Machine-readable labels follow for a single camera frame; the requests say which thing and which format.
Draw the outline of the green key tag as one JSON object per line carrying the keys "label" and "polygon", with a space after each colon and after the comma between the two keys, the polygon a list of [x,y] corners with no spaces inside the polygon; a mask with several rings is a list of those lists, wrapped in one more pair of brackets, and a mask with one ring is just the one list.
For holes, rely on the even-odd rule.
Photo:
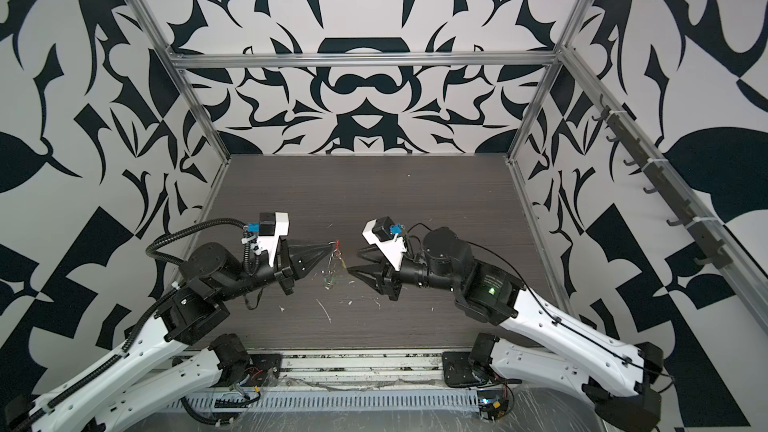
{"label": "green key tag", "polygon": [[334,277],[325,277],[323,279],[323,284],[326,290],[331,290],[335,285],[335,278]]}

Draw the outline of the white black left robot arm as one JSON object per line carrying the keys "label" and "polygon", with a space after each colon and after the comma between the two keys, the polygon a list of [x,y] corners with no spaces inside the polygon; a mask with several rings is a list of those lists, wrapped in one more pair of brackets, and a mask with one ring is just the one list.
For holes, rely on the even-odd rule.
{"label": "white black left robot arm", "polygon": [[228,318],[228,301],[272,284],[291,294],[332,250],[329,243],[291,245],[280,238],[242,260],[218,243],[198,247],[181,264],[182,283],[140,317],[122,344],[54,390],[8,404],[10,430],[122,431],[190,393],[239,383],[251,358],[235,334],[217,337],[159,374],[152,371]]}

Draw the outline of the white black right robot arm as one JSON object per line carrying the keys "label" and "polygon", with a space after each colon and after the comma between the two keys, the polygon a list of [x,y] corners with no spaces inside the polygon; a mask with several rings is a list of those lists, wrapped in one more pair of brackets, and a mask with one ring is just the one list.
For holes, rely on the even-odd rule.
{"label": "white black right robot arm", "polygon": [[476,258],[473,244],[441,227],[412,249],[402,225],[388,217],[369,221],[361,266],[349,273],[392,301],[403,285],[446,290],[465,315],[525,336],[533,350],[493,334],[477,337],[469,362],[486,380],[529,382],[592,405],[605,423],[622,431],[654,431],[662,398],[653,385],[664,355],[650,343],[636,345],[605,335],[547,302],[523,279]]}

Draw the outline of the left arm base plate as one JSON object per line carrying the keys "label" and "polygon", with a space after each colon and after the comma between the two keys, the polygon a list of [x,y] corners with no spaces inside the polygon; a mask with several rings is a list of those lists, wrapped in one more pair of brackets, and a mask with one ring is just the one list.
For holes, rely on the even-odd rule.
{"label": "left arm base plate", "polygon": [[241,387],[262,387],[276,382],[281,376],[281,353],[250,354],[247,362],[226,366],[215,387],[229,387],[238,383]]}

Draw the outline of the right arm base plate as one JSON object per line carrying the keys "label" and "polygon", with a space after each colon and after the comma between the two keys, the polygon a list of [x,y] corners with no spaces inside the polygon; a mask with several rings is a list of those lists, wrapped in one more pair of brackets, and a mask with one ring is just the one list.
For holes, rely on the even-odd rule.
{"label": "right arm base plate", "polygon": [[473,364],[469,352],[445,351],[441,363],[443,381],[450,388],[487,388],[505,382],[490,369]]}

